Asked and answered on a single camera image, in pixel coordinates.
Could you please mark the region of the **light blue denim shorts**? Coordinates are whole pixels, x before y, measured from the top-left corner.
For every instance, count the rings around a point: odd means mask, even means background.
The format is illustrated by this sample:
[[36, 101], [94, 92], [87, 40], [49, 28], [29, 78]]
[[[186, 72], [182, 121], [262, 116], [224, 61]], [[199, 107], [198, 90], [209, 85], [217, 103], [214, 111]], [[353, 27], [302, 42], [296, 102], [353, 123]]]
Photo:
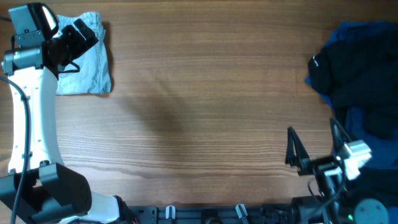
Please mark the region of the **light blue denim shorts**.
[[98, 12], [85, 12], [78, 17], [58, 16], [59, 28], [73, 25], [81, 19], [94, 33], [98, 43], [73, 62], [80, 67], [78, 73], [61, 73], [59, 75], [57, 95], [94, 94], [103, 95], [112, 90], [109, 74], [108, 56], [104, 43], [106, 29]]

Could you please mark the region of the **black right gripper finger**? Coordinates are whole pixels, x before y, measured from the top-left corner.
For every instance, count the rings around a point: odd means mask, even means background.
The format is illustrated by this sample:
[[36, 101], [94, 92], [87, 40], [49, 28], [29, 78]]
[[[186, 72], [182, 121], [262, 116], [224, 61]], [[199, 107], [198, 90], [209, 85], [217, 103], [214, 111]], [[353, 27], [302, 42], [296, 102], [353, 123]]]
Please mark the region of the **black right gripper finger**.
[[340, 149], [343, 147], [344, 143], [353, 141], [353, 135], [350, 134], [336, 118], [330, 119], [330, 128], [334, 149]]
[[310, 165], [310, 157], [292, 126], [287, 128], [285, 164], [291, 167], [298, 167], [300, 170], [306, 170]]

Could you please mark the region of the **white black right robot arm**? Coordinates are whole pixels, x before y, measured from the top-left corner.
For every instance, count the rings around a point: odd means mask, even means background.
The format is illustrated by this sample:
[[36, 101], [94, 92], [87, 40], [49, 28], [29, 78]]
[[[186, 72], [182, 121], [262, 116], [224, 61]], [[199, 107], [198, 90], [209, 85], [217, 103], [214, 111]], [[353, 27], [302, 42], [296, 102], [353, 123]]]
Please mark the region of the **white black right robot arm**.
[[293, 127], [285, 163], [312, 176], [319, 194], [293, 198], [290, 223], [397, 223], [397, 171], [371, 169], [371, 148], [332, 118], [332, 154], [311, 159]]

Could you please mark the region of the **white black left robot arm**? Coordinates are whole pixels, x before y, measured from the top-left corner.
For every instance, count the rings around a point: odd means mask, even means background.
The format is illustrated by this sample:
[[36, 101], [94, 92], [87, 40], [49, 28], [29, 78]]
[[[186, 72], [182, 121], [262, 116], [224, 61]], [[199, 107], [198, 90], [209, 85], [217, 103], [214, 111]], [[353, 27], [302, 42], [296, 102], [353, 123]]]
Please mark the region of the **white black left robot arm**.
[[55, 94], [62, 67], [92, 48], [95, 33], [81, 20], [60, 36], [24, 30], [27, 44], [8, 50], [4, 81], [13, 92], [14, 140], [1, 202], [26, 223], [138, 223], [118, 196], [97, 194], [87, 179], [65, 166], [55, 125]]

